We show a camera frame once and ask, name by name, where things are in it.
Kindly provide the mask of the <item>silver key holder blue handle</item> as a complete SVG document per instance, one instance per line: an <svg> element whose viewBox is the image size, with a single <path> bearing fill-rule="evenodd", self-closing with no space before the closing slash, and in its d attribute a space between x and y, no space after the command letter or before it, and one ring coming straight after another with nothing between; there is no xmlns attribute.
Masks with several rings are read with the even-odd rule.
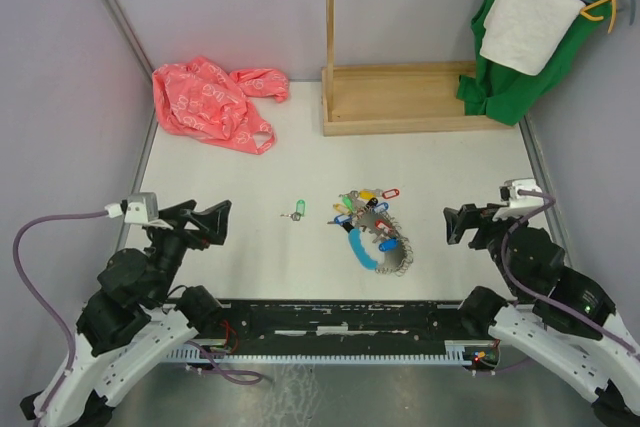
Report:
<svg viewBox="0 0 640 427"><path fill-rule="evenodd" d="M409 239L382 203L346 216L340 226L347 234L352 253L367 271L402 276L414 262Z"/></svg>

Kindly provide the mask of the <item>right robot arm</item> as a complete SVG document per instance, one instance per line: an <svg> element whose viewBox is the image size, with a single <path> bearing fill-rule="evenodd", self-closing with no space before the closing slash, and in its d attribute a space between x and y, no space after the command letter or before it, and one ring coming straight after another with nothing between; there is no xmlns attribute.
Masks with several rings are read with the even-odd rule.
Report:
<svg viewBox="0 0 640 427"><path fill-rule="evenodd" d="M446 240L455 245L466 231L469 246L487 252L526 317L495 291L475 287L459 307L467 336L506 342L555 373L590 405L606 426L639 423L639 343L615 302L593 279L568 267L565 251L530 219L553 205L518 214L511 204L446 208Z"/></svg>

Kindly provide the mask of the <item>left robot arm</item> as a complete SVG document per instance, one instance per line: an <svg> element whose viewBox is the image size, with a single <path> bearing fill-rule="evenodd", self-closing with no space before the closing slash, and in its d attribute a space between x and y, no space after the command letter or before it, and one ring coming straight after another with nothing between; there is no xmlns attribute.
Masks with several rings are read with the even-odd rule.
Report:
<svg viewBox="0 0 640 427"><path fill-rule="evenodd" d="M202 286L187 287L159 324L152 312L169 299L187 251L224 244L232 203L203 211L188 200L161 209L154 193L111 203L89 218L122 218L141 227L150 241L139 250L113 254L98 276L99 289L85 303L73 328L37 291L22 266L18 274L61 328L68 352L42 391L24 397L20 409L35 426L104 426L128 391L173 348L197 335L209 337L221 325L221 306Z"/></svg>

